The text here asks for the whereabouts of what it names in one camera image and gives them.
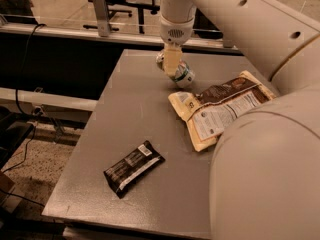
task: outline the white label on wrapper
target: white label on wrapper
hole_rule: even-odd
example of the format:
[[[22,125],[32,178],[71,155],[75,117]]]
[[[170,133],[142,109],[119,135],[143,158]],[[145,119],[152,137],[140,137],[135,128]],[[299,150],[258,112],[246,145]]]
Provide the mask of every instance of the white label on wrapper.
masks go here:
[[[200,109],[192,117],[199,139],[222,134],[235,119],[260,104],[250,91],[222,105]]]

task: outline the black cable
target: black cable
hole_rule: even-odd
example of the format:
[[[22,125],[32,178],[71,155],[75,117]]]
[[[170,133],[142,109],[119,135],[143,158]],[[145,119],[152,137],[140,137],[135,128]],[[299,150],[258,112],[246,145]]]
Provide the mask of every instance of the black cable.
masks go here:
[[[26,200],[26,201],[28,201],[28,202],[31,202],[31,203],[40,205],[41,207],[44,207],[44,205],[41,204],[41,203],[38,203],[38,202],[36,202],[36,201],[33,201],[33,200],[31,200],[31,199],[29,199],[29,198],[26,198],[26,197],[24,197],[24,196],[20,196],[20,195],[16,195],[16,194],[13,194],[13,193],[6,192],[6,191],[4,191],[4,190],[1,189],[1,188],[0,188],[0,192],[2,192],[3,194],[9,195],[9,196],[19,197],[19,198],[24,199],[24,200]]]
[[[30,139],[30,140],[26,143],[26,145],[25,145],[24,159],[23,159],[23,161],[21,161],[20,163],[17,163],[17,164],[15,164],[15,165],[13,165],[13,166],[5,169],[2,173],[5,173],[5,172],[7,172],[7,171],[10,171],[10,170],[16,168],[17,166],[19,166],[20,164],[23,164],[23,163],[26,161],[26,159],[27,159],[27,152],[28,152],[28,144],[33,140],[33,138],[34,138],[34,136],[35,136],[35,133],[36,133],[36,126],[33,126],[33,133],[32,133],[31,139]]]
[[[28,37],[28,40],[27,40],[27,43],[26,43],[26,48],[25,48],[25,51],[24,51],[24,56],[23,56],[23,59],[22,59],[22,63],[21,63],[21,68],[20,68],[20,74],[17,78],[17,86],[16,86],[16,105],[19,109],[19,111],[23,114],[23,115],[27,115],[27,113],[25,113],[22,108],[20,107],[20,103],[19,103],[19,98],[18,98],[18,91],[19,91],[19,85],[20,85],[20,78],[22,76],[22,73],[23,73],[23,70],[24,70],[24,67],[25,67],[25,64],[26,64],[26,59],[27,59],[27,55],[28,55],[28,48],[29,48],[29,43],[30,43],[30,40],[31,40],[31,37],[33,36],[33,34],[35,33],[35,31],[40,28],[40,27],[43,27],[43,26],[46,26],[46,24],[37,24],[31,34],[29,35]]]

